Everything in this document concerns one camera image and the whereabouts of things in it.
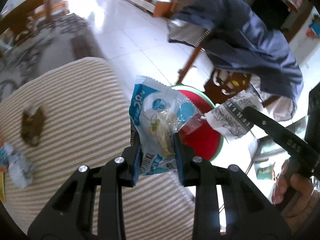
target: striped tablecloth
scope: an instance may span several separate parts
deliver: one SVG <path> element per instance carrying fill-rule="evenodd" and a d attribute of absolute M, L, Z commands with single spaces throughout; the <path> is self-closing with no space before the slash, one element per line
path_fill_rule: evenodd
<path fill-rule="evenodd" d="M 37 147 L 20 137 L 23 108 L 44 105 L 46 121 Z M 0 132 L 35 165 L 24 190 L 5 177 L 6 208 L 20 228 L 28 227 L 47 201 L 81 164 L 102 166 L 130 145 L 128 103 L 113 70 L 83 58 L 23 85 L 0 104 Z M 97 233 L 97 189 L 93 233 Z M 127 239 L 191 239 L 194 204 L 172 173 L 146 176 L 123 189 Z"/>

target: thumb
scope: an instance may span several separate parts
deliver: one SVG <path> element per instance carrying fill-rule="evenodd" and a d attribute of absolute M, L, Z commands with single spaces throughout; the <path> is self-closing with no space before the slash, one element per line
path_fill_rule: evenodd
<path fill-rule="evenodd" d="M 307 206 L 313 192 L 312 182 L 300 174 L 293 174 L 290 179 L 291 187 L 301 193 L 301 197 L 297 203 L 292 207 L 287 217 L 294 217 L 299 215 Z"/>

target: blue and white wrapper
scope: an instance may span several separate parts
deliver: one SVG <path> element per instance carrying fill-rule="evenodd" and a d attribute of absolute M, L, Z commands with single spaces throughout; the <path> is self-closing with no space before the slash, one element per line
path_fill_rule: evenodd
<path fill-rule="evenodd" d="M 129 115 L 142 146 L 140 175 L 177 168 L 172 135 L 197 113 L 198 109 L 179 91 L 152 78 L 137 76 Z"/>

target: silver screw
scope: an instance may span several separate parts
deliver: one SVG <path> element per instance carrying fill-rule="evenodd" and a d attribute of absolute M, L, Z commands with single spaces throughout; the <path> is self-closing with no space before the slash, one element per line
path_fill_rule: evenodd
<path fill-rule="evenodd" d="M 86 166 L 86 165 L 81 165 L 81 166 L 78 168 L 78 170 L 79 170 L 80 172 L 85 172 L 85 171 L 87 171 L 87 169 L 88 169 L 88 166 Z"/>
<path fill-rule="evenodd" d="M 115 158 L 115 162 L 116 163 L 123 163 L 124 162 L 124 158 L 123 157 L 117 157 L 117 158 Z"/>
<path fill-rule="evenodd" d="M 192 160 L 193 160 L 195 163 L 200 163 L 200 162 L 202 162 L 202 158 L 201 158 L 200 156 L 194 156 L 194 157 L 192 158 Z"/>
<path fill-rule="evenodd" d="M 231 164 L 231 165 L 229 166 L 229 169 L 230 169 L 231 171 L 234 171 L 234 172 L 239 171 L 239 167 L 238 167 L 237 165 L 234 165 L 234 164 Z"/>

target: green rim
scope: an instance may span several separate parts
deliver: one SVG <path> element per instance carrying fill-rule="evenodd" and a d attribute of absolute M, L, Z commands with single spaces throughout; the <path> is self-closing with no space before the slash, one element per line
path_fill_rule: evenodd
<path fill-rule="evenodd" d="M 185 85 L 175 85 L 175 86 L 172 86 L 171 88 L 174 90 L 185 90 L 185 91 L 193 92 L 193 93 L 201 96 L 210 106 L 212 106 L 212 108 L 216 107 L 215 104 L 210 100 L 210 98 L 208 98 L 203 92 L 199 91 L 198 89 L 196 89 L 194 87 L 185 86 Z M 219 146 L 217 148 L 215 155 L 210 159 L 210 162 L 212 162 L 220 154 L 221 149 L 223 147 L 223 141 L 224 141 L 224 138 L 222 135 L 220 135 Z"/>

